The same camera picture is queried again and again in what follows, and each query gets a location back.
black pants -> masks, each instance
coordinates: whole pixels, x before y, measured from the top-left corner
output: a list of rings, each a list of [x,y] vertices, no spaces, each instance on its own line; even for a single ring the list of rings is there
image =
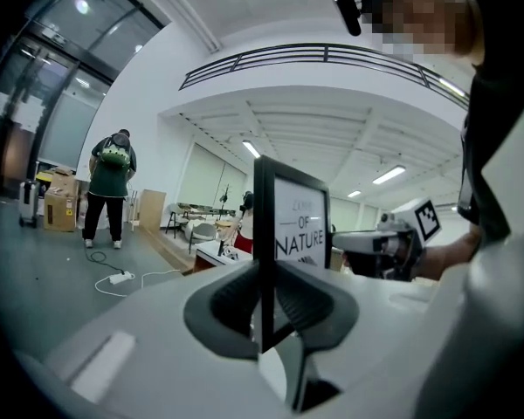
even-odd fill
[[[122,204],[124,197],[101,197],[87,193],[86,227],[83,230],[84,239],[93,239],[97,230],[97,222],[107,203],[108,224],[111,229],[111,238],[121,240],[122,234]]]

gray floor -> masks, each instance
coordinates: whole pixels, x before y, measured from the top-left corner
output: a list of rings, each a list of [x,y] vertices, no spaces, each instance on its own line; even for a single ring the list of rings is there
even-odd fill
[[[95,290],[96,281],[116,271],[86,260],[79,230],[21,228],[17,220],[17,201],[0,198],[0,321],[12,347],[43,360],[122,298]],[[136,275],[116,286],[105,281],[100,288],[107,292],[132,293],[140,289],[142,274],[171,270],[138,232],[125,230],[119,251],[113,250],[108,230],[98,231],[94,242],[92,251],[104,251],[109,264]],[[147,276],[145,285],[180,277],[177,272]]]

white cable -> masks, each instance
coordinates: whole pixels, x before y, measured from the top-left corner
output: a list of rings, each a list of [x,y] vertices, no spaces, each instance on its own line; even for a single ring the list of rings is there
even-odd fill
[[[148,275],[167,275],[168,273],[172,273],[173,271],[179,271],[180,270],[169,270],[169,271],[152,271],[151,273],[145,273],[143,275],[141,275],[141,287],[140,287],[140,290],[143,289],[143,279],[144,277],[148,276]],[[133,273],[130,273],[132,275],[132,278],[131,279],[134,279],[135,278],[135,275]],[[115,275],[110,275],[110,276],[107,276],[106,278],[103,278],[103,279],[100,279],[99,281],[97,281],[95,283],[95,290],[97,292],[101,292],[101,293],[105,293],[106,295],[112,295],[114,297],[119,297],[119,298],[126,298],[128,295],[120,295],[119,293],[111,293],[111,292],[105,292],[104,290],[101,290],[97,284],[99,283],[102,283],[103,281],[106,281],[107,279],[111,278],[112,276],[115,276]]]

red object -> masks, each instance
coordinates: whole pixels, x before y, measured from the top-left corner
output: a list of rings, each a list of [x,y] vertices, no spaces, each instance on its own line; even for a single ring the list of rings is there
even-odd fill
[[[246,251],[247,253],[252,254],[252,239],[242,237],[241,233],[237,234],[237,239],[235,239],[234,246],[239,250]]]

sign frame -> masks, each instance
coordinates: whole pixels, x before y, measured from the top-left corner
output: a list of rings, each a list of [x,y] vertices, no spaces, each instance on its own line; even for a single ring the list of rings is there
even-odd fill
[[[277,345],[293,331],[293,327],[274,325],[274,296],[277,265],[275,261],[275,180],[296,183],[320,191],[324,195],[325,267],[330,266],[332,237],[330,233],[330,193],[321,180],[284,163],[262,155],[254,161],[254,244],[252,257],[259,263],[260,287],[260,352]]]

